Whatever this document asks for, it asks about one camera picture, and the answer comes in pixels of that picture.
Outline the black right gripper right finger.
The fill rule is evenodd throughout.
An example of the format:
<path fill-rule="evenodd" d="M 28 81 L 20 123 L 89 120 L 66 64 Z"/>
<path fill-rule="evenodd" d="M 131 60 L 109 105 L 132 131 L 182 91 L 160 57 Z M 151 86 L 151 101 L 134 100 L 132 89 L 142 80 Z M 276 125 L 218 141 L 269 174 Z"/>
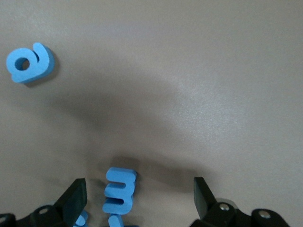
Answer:
<path fill-rule="evenodd" d="M 191 227 L 246 227 L 246 215 L 229 200 L 217 200 L 203 177 L 194 178 L 194 202 L 199 219 Z"/>

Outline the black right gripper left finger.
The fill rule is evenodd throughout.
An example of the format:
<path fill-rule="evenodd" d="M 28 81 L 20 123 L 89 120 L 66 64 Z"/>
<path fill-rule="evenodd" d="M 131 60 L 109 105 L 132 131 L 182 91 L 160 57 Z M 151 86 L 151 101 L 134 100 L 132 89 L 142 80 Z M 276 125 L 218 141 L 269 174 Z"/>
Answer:
<path fill-rule="evenodd" d="M 78 178 L 54 205 L 37 208 L 18 220 L 18 227 L 73 227 L 86 204 L 86 180 Z"/>

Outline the blue foam letter X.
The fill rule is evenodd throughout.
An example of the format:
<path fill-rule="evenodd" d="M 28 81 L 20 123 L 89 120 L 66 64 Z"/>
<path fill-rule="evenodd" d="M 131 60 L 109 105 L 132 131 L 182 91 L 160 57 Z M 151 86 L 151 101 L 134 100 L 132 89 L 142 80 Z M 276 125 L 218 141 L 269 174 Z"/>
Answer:
<path fill-rule="evenodd" d="M 88 212 L 83 210 L 79 215 L 78 219 L 76 220 L 73 227 L 89 227 L 87 220 L 88 220 Z M 122 220 L 121 215 L 111 214 L 108 219 L 108 227 L 138 227 L 138 226 L 126 226 Z"/>

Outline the blue foam letter E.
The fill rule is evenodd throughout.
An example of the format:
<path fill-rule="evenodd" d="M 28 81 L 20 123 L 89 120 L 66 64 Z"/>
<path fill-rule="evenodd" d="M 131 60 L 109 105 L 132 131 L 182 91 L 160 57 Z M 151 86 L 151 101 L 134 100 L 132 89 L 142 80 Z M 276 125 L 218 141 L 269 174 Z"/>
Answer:
<path fill-rule="evenodd" d="M 134 202 L 136 177 L 137 173 L 132 169 L 109 168 L 106 173 L 109 184 L 104 191 L 106 201 L 102 208 L 105 213 L 125 215 L 131 211 Z"/>

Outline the blue foam letter Q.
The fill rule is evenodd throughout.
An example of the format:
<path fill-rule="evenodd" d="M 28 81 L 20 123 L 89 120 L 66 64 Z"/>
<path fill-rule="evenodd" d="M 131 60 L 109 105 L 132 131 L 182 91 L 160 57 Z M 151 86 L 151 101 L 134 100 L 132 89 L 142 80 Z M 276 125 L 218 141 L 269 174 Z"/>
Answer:
<path fill-rule="evenodd" d="M 6 59 L 7 70 L 15 83 L 26 84 L 49 75 L 55 65 L 51 50 L 42 43 L 34 43 L 32 49 L 18 48 Z"/>

